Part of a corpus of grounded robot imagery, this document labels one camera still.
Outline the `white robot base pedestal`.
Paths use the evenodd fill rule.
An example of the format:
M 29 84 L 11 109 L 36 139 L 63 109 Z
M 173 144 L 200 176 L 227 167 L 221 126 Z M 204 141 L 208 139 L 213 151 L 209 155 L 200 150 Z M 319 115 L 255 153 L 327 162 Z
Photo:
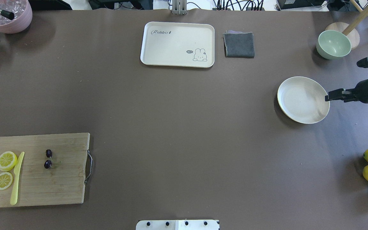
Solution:
M 219 220 L 183 219 L 183 220 L 142 220 L 136 224 L 136 230 L 219 230 Z

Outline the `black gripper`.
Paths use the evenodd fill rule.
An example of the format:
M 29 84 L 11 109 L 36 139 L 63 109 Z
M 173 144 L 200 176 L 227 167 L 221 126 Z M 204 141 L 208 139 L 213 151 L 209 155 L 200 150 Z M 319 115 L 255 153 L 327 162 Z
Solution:
M 333 101 L 333 100 L 343 100 L 346 102 L 352 102 L 352 101 L 360 101 L 362 103 L 368 104 L 368 80 L 363 80 L 359 82 L 355 88 L 352 89 L 337 89 L 330 91 L 325 96 L 325 101 Z

